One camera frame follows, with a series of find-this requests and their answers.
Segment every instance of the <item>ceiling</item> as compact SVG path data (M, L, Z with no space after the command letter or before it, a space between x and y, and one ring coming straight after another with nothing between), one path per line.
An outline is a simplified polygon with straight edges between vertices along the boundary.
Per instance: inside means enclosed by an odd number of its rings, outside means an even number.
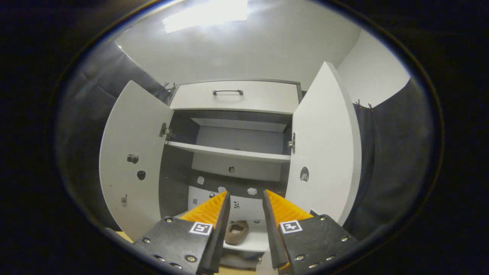
M192 4L163 9L116 39L160 83L267 78L298 81L306 91L322 62L337 67L360 33L307 0L249 0L246 21L166 33L162 20Z

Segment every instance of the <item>ceiling light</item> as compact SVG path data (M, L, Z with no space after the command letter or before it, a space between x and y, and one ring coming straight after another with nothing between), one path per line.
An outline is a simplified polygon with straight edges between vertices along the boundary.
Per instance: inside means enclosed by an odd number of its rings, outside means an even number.
M163 19L167 33L198 25L217 25L247 19L247 0L211 0Z

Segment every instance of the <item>bolt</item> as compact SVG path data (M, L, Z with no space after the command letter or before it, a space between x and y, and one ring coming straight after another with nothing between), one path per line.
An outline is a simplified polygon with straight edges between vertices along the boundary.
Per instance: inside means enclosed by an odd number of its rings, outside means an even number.
M194 257L194 256L192 256L192 255L186 255L186 256L185 256L185 259L186 259L187 261L189 261L189 262L192 262L192 263L197 262L197 258L195 258L195 257Z
M170 265L173 266L173 267L176 267L178 269L183 269L180 265L178 265L176 263L171 263Z
M302 260L304 260L305 258L306 258L306 256L301 254L301 255L297 255L297 256L295 257L295 260L296 260L296 261L302 261Z

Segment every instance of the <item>door hinge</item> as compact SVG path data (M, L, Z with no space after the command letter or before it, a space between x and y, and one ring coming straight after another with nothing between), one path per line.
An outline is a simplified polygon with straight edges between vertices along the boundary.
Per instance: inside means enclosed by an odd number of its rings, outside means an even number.
M287 147L292 148L292 153L295 153L295 132L292 133L292 141L287 142Z
M172 129L166 127L166 122L163 122L163 125L161 126L161 130L159 131L160 137L163 137L164 135L166 135L167 140L176 137L176 135L172 133Z

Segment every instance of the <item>drawer handle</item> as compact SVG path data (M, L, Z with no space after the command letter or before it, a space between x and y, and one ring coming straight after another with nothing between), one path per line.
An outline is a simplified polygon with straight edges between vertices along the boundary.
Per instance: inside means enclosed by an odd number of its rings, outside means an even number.
M217 95L218 92L238 92L238 93L240 93L240 95L243 95L242 90L214 90L214 91L212 91L212 94Z

